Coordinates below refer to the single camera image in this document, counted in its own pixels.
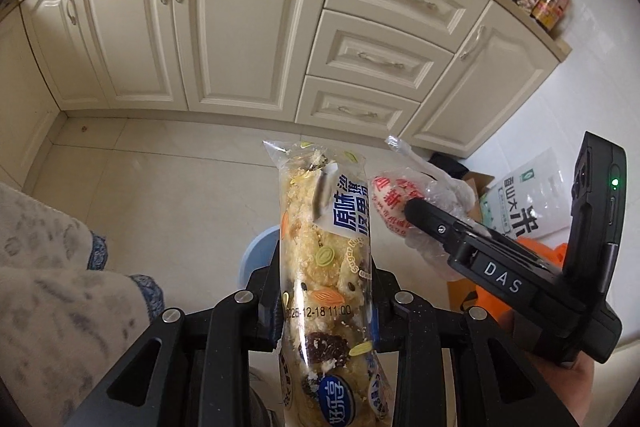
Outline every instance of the tile floor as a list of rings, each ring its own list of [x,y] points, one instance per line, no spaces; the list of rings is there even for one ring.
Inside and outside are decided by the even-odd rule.
[[[245,248],[278,223],[278,173],[263,139],[301,137],[181,121],[70,118],[32,195],[105,235],[107,269],[150,275],[168,306],[194,312],[238,289]],[[317,141],[367,157],[368,176],[402,166],[389,150]],[[371,228],[378,266],[393,271],[402,288],[446,307],[445,282],[419,254],[377,214]],[[251,362],[278,386],[275,357],[257,354]],[[395,357],[384,363],[394,372]]]

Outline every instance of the hand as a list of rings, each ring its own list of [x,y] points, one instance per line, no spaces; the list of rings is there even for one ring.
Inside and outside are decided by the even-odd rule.
[[[513,333],[513,310],[503,313],[498,320],[500,327],[509,334]],[[582,425],[591,404],[594,362],[589,355],[580,352],[574,367],[565,369],[555,363],[526,353],[533,366],[540,372],[549,387],[554,390],[564,406],[574,416],[578,425]]]

